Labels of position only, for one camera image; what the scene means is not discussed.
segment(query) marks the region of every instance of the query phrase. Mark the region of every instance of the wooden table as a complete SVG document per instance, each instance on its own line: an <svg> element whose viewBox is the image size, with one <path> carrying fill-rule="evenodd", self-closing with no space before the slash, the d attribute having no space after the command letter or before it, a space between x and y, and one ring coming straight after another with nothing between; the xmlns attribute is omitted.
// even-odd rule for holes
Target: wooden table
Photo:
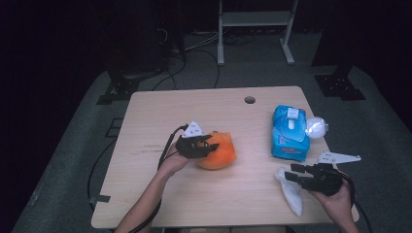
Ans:
<svg viewBox="0 0 412 233"><path fill-rule="evenodd" d="M254 98L254 104L245 102ZM295 216L275 173L293 161L271 155L272 115L278 105L313 113L297 86L137 92L131 97L91 224L115 228L156 172L170 134L195 120L205 133L230 132L238 156L229 167L208 171L191 163L166 185L153 227L279 225L330 222L320 203L302 191ZM312 140L304 164L328 150ZM359 218L354 208L355 218Z"/></svg>

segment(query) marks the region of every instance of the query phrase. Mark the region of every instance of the hole in table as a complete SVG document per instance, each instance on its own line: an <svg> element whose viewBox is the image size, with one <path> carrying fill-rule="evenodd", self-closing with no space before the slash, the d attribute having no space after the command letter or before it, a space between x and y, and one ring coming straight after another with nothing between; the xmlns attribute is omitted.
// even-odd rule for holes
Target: hole in table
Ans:
<svg viewBox="0 0 412 233"><path fill-rule="evenodd" d="M256 101L257 101L257 100L256 100L255 97L253 97L253 96L246 96L246 98L245 98L245 102L246 102L247 104L255 104Z"/></svg>

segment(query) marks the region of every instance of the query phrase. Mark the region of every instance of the blue package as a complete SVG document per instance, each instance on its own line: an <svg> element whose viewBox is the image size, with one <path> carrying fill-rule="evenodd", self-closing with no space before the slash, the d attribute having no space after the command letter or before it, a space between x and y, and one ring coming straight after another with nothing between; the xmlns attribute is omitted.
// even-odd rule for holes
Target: blue package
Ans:
<svg viewBox="0 0 412 233"><path fill-rule="evenodd" d="M273 114L272 155L305 161L310 148L306 135L306 113L290 106L279 105Z"/></svg>

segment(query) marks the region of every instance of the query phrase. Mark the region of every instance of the white towel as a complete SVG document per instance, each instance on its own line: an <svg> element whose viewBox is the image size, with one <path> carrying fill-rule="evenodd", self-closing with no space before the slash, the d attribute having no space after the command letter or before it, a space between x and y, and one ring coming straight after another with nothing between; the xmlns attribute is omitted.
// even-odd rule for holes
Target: white towel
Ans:
<svg viewBox="0 0 412 233"><path fill-rule="evenodd" d="M300 185L298 183L287 181L285 178L285 168L280 168L276 173L276 180L282 185L283 193L288 201L292 212L297 216L302 216L302 197L300 196Z"/></svg>

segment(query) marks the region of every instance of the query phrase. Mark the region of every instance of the gray carpet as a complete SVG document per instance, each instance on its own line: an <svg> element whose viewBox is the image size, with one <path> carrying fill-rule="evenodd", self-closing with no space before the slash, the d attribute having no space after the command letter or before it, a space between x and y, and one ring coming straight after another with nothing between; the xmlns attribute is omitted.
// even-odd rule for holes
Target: gray carpet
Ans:
<svg viewBox="0 0 412 233"><path fill-rule="evenodd" d="M342 164L356 185L359 200L374 232L410 232L412 228L412 135L379 93L373 80L358 68L349 79L366 100L342 101L324 97L314 76L331 73L335 67L311 67L321 34L295 34L290 47L296 64L288 66L279 45L280 35L255 36L239 47L225 47L225 65L220 68L217 88L298 85L315 116L329 124L326 142L333 152L360 155L361 162ZM187 37L187 46L203 40ZM216 45L201 48L216 56ZM204 51L187 54L185 69L157 87L162 89L213 88L218 76L214 58ZM169 71L177 72L182 60L170 59ZM163 73L141 82L139 91L152 90ZM96 78L73 116L51 162L36 189L38 199L21 214L14 232L110 232L93 229L87 199L87 179L92 166L113 138L106 137L112 120L123 117L127 101L96 105L110 82L107 73ZM113 146L97 163L91 177L91 195L99 193ZM361 216L358 226L367 232ZM296 233L338 232L332 224L292 226Z"/></svg>

